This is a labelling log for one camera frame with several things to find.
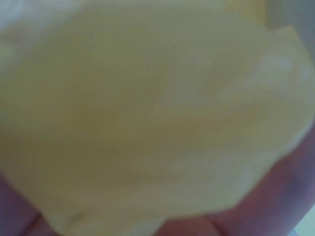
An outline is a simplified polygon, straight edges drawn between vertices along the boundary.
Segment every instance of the skin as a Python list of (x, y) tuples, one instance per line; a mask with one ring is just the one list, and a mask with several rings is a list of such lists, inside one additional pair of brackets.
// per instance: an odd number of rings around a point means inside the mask
[[(287, 236), (315, 204), (315, 126), (234, 208), (166, 222), (155, 236)], [(0, 178), (0, 229), (6, 236), (58, 236)]]

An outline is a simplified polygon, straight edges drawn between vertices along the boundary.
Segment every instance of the yellow sheet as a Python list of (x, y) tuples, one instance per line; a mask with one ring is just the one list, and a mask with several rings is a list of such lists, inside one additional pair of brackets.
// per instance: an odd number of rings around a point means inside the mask
[(226, 0), (226, 10), (265, 24), (265, 0)]
[(0, 170), (65, 236), (231, 207), (314, 119), (313, 64), (287, 30), (109, 4), (45, 38), (0, 80)]

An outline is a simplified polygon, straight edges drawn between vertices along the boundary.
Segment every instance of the finger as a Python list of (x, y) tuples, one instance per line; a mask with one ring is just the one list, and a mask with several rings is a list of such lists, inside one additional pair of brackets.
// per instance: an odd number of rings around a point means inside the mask
[(58, 236), (39, 214), (19, 236)]
[(213, 222), (226, 236), (287, 236), (315, 204), (315, 128), (229, 214)]
[(155, 236), (222, 236), (205, 217), (171, 220)]
[(0, 235), (19, 235), (36, 216), (36, 210), (0, 177)]

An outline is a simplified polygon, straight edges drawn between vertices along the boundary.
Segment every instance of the hand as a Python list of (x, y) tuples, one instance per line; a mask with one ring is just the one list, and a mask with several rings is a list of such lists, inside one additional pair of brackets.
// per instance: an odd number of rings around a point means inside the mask
[[(234, 208), (167, 222), (156, 236), (287, 236), (315, 204), (315, 127)], [(0, 178), (0, 235), (57, 236)]]

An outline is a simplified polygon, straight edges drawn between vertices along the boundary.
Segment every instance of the yellow paper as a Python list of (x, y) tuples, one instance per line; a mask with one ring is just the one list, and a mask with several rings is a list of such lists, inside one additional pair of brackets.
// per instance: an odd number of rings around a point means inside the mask
[(90, 8), (2, 76), (0, 170), (64, 236), (149, 236), (236, 204), (309, 130), (314, 90), (285, 30), (193, 6)]
[(265, 0), (226, 0), (227, 11), (240, 14), (265, 25)]

